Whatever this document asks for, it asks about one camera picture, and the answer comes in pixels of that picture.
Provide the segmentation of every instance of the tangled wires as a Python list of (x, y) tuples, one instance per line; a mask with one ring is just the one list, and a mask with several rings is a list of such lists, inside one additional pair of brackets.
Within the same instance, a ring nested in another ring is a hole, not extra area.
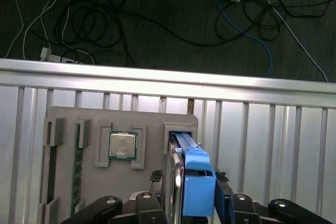
[[(65, 37), (64, 23), (69, 26)], [(125, 66), (137, 67), (130, 56), (123, 26), (117, 12), (117, 7), (111, 0), (70, 0), (65, 6), (54, 26), (54, 36), (57, 44), (70, 48), (64, 55), (76, 51), (86, 53), (78, 47), (80, 43), (88, 43), (100, 48), (99, 52), (109, 51), (117, 44), (121, 44), (126, 55)]]
[[(274, 13), (273, 7), (277, 9), (278, 11), (283, 12), (282, 16), (284, 20), (287, 18), (287, 16), (290, 16), (292, 18), (321, 18), (323, 17), (332, 1), (336, 0), (328, 0), (321, 3), (311, 4), (311, 5), (302, 5), (302, 6), (286, 6), (282, 0), (276, 0), (275, 3), (269, 4), (267, 0), (242, 0), (242, 9), (244, 12), (244, 15), (246, 18), (251, 22), (251, 25), (244, 31), (244, 33), (247, 33), (252, 28), (257, 27), (259, 37), (264, 41), (273, 41), (278, 38), (280, 34), (280, 27), (284, 23), (282, 20), (278, 18), (278, 16)], [(289, 11), (289, 8), (295, 8), (295, 7), (308, 7), (308, 6), (317, 6), (317, 5), (325, 5), (325, 8), (321, 14), (318, 15), (311, 15), (311, 14), (293, 14)], [(261, 11), (255, 15), (256, 17), (253, 17), (253, 14), (251, 13), (251, 10), (256, 10), (255, 7), (261, 8)], [(218, 17), (215, 21), (215, 29), (217, 36), (220, 36), (218, 29), (217, 29), (217, 22), (220, 14), (218, 14)], [(266, 33), (272, 32), (273, 36), (266, 36)]]

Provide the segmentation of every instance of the black cable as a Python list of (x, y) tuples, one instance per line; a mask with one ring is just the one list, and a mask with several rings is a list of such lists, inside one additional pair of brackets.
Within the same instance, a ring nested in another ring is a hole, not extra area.
[[(71, 30), (70, 34), (73, 34), (73, 37), (62, 38), (63, 23), (67, 18), (68, 8), (71, 9), (69, 15), (71, 25), (68, 29)], [(101, 43), (101, 39), (107, 37), (108, 28), (111, 29), (111, 27), (113, 36), (110, 42)], [(126, 52), (126, 66), (138, 66), (130, 56), (117, 7), (111, 0), (71, 0), (56, 21), (54, 36), (59, 44), (72, 47), (76, 47), (78, 43), (86, 42), (99, 48), (111, 49), (121, 43)]]
[(187, 44), (190, 44), (190, 45), (193, 45), (193, 46), (199, 46), (199, 47), (217, 47), (217, 46), (220, 46), (220, 45), (223, 45), (225, 43), (225, 41), (220, 41), (220, 42), (215, 42), (215, 43), (211, 43), (211, 44), (201, 44), (201, 43), (197, 43), (197, 42), (193, 42), (191, 40), (188, 40), (188, 39), (185, 39), (185, 38), (182, 38), (181, 36), (179, 36), (178, 34), (176, 34), (175, 32), (173, 32), (172, 30), (170, 30), (169, 28), (167, 28), (166, 26), (160, 24), (159, 22), (151, 19), (151, 18), (147, 18), (145, 16), (141, 16), (139, 14), (134, 14), (134, 13), (129, 13), (129, 12), (125, 12), (125, 11), (121, 11), (120, 12), (121, 14), (124, 14), (126, 17), (135, 17), (135, 18), (139, 18), (139, 19), (142, 19), (142, 20), (146, 20), (147, 22), (151, 22), (153, 24), (156, 24), (157, 26), (161, 27), (162, 29), (164, 29), (165, 31), (167, 31), (168, 33), (170, 33), (171, 35), (173, 35), (174, 37), (178, 38), (179, 40), (187, 43)]
[[(251, 16), (248, 13), (248, 8), (247, 8), (247, 3), (253, 3), (256, 4), (257, 6), (261, 7), (262, 10), (258, 14), (257, 19), (252, 19)], [(256, 26), (258, 27), (258, 33), (259, 37), (264, 40), (264, 41), (273, 41), (277, 39), (277, 37), (280, 34), (280, 26), (282, 25), (282, 20), (279, 20), (278, 17), (273, 13), (272, 7), (273, 6), (279, 6), (278, 4), (272, 4), (269, 5), (266, 0), (243, 0), (243, 13), (245, 14), (246, 18), (251, 22), (251, 23), (256, 23)], [(274, 22), (273, 24), (264, 24), (262, 20), (266, 17), (270, 17)], [(271, 37), (267, 38), (264, 35), (263, 30), (276, 30), (276, 34)]]
[(93, 57), (93, 55), (91, 54), (91, 53), (89, 53), (88, 51), (86, 51), (86, 50), (84, 50), (84, 49), (82, 49), (82, 48), (71, 48), (71, 49), (69, 49), (68, 51), (66, 51), (62, 56), (61, 56), (61, 61), (60, 62), (62, 62), (62, 59), (63, 59), (63, 57), (66, 55), (66, 54), (68, 54), (68, 53), (70, 53), (70, 52), (75, 52), (75, 54), (77, 55), (77, 53), (76, 52), (81, 52), (81, 53), (85, 53), (85, 57), (84, 58), (82, 58), (81, 60), (79, 60), (79, 61), (77, 61), (77, 63), (82, 63), (82, 62), (84, 62), (85, 60), (87, 60), (88, 58), (91, 58), (91, 60), (93, 60), (93, 64), (94, 65), (96, 65), (97, 64), (97, 62), (96, 62), (96, 60), (95, 60), (95, 58)]
[(285, 11), (285, 13), (286, 13), (288, 16), (292, 17), (292, 18), (321, 18), (321, 17), (323, 17), (323, 16), (326, 14), (326, 12), (327, 12), (327, 10), (328, 10), (328, 7), (329, 7), (329, 5), (330, 5), (330, 3), (331, 3), (331, 0), (328, 0), (328, 1), (327, 1), (327, 4), (326, 4), (326, 6), (325, 6), (325, 8), (324, 8), (324, 10), (323, 10), (323, 12), (322, 12), (321, 14), (319, 14), (319, 15), (307, 15), (307, 14), (303, 14), (303, 15), (295, 15), (295, 14), (292, 14), (290, 11), (288, 11), (286, 5), (283, 3), (282, 0), (277, 0), (277, 1), (278, 1), (278, 2), (280, 3), (280, 5), (281, 5), (280, 8), (282, 8), (282, 9)]
[(61, 60), (60, 60), (61, 63), (62, 63), (63, 57), (65, 55), (67, 55), (68, 53), (70, 53), (70, 52), (74, 52), (75, 53), (75, 59), (74, 59), (73, 62), (76, 63), (76, 61), (77, 61), (77, 52), (74, 49), (70, 49), (70, 50), (66, 51), (64, 54), (61, 55)]
[(324, 5), (327, 3), (331, 3), (334, 1), (336, 0), (328, 0), (328, 1), (321, 2), (321, 3), (315, 3), (315, 4), (309, 4), (309, 5), (286, 5), (286, 8), (302, 8), (302, 7), (318, 6), (318, 5)]
[(103, 50), (99, 50), (99, 51), (96, 51), (96, 52), (93, 52), (91, 55), (95, 56), (97, 54), (100, 54), (102, 52), (109, 52), (111, 54), (115, 54), (115, 55), (119, 55), (121, 58), (125, 58), (125, 55), (123, 55), (122, 53), (118, 52), (118, 51), (115, 51), (115, 50), (112, 50), (112, 49), (103, 49)]
[[(225, 10), (228, 6), (230, 6), (230, 4), (224, 6), (222, 10)], [(219, 39), (223, 40), (225, 43), (227, 43), (227, 42), (231, 42), (231, 41), (234, 41), (234, 40), (237, 40), (237, 39), (240, 39), (240, 38), (244, 37), (244, 34), (248, 33), (251, 29), (253, 29), (253, 28), (256, 26), (256, 24), (251, 24), (251, 25), (250, 25), (248, 28), (246, 28), (242, 33), (239, 33), (238, 35), (235, 35), (234, 37), (232, 37), (232, 38), (230, 38), (230, 39), (224, 38), (224, 37), (219, 33), (219, 30), (218, 30), (218, 21), (219, 21), (219, 18), (222, 17), (222, 13), (221, 13), (222, 10), (220, 10), (220, 11), (218, 12), (218, 15), (217, 15), (217, 17), (216, 17), (216, 19), (215, 19), (214, 30), (215, 30), (215, 34), (216, 34), (216, 36), (217, 36)]]

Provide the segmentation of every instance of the metal fence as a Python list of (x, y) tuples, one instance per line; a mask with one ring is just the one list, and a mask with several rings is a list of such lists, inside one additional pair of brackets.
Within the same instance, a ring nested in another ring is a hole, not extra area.
[(51, 106), (194, 114), (234, 191), (336, 222), (336, 85), (0, 60), (0, 223), (35, 223)]

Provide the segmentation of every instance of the blue latch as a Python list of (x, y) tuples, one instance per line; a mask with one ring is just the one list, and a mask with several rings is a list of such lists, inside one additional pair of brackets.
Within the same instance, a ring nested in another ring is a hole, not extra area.
[(209, 217), (214, 213), (215, 172), (209, 154), (202, 150), (187, 133), (175, 133), (181, 148), (176, 152), (184, 155), (184, 216)]

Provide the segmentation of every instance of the circuit board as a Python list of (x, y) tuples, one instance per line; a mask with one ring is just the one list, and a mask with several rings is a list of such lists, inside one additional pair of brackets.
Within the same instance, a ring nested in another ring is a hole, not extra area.
[(72, 184), (71, 184), (71, 215), (75, 214), (75, 207), (80, 202), (83, 149), (79, 148), (80, 124), (75, 128), (75, 155), (73, 159)]

